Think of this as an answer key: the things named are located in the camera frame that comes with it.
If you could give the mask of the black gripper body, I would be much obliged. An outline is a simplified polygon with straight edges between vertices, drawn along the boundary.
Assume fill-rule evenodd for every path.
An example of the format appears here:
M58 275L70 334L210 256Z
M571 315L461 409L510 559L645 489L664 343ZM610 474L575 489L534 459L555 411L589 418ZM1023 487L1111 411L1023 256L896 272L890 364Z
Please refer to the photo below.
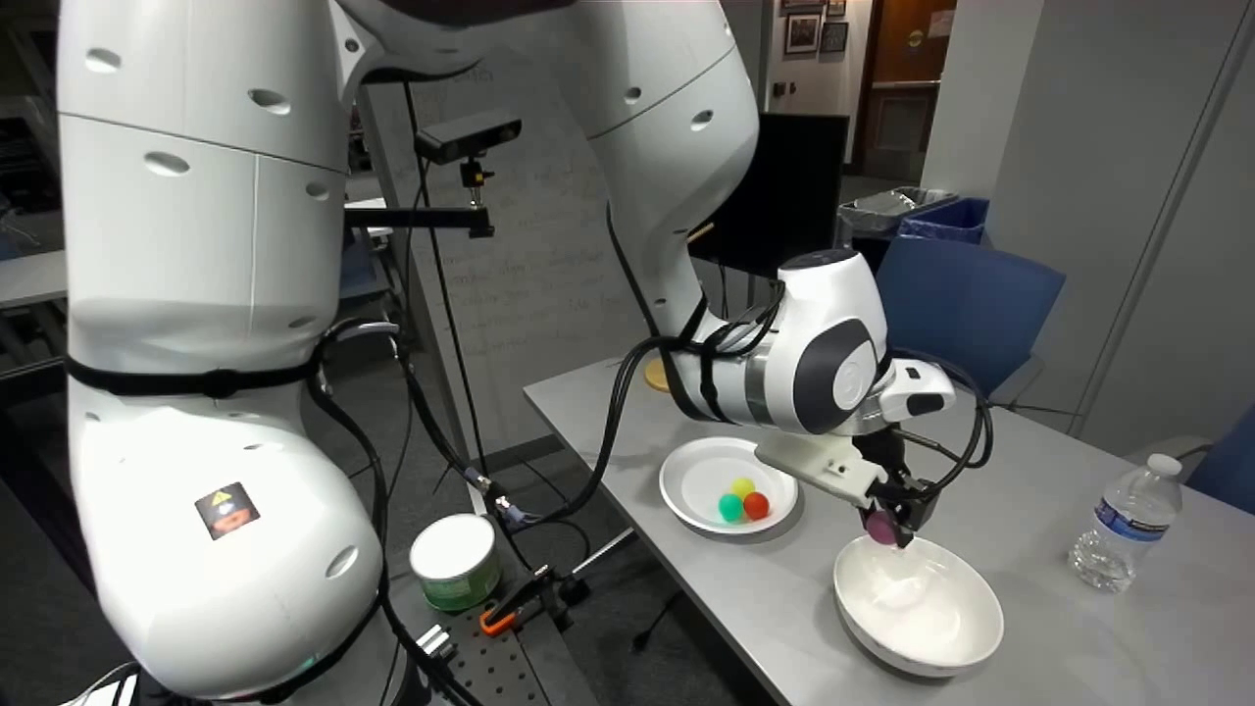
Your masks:
M904 444L895 430L876 435L768 435L754 453L831 498L900 512L908 487L932 487L904 468Z

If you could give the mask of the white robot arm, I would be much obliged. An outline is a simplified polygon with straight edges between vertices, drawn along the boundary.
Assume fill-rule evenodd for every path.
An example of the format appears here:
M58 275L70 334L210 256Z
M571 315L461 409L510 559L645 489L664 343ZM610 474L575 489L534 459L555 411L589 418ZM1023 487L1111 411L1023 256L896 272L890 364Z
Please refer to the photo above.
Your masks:
M380 509L302 426L345 328L350 111L502 27L541 38L609 177L676 402L759 426L890 543L938 507L872 445L947 380L890 354L862 256L784 262L757 323L700 298L685 238L757 142L719 0L58 0L70 489L113 635L181 699L330 691L380 627Z

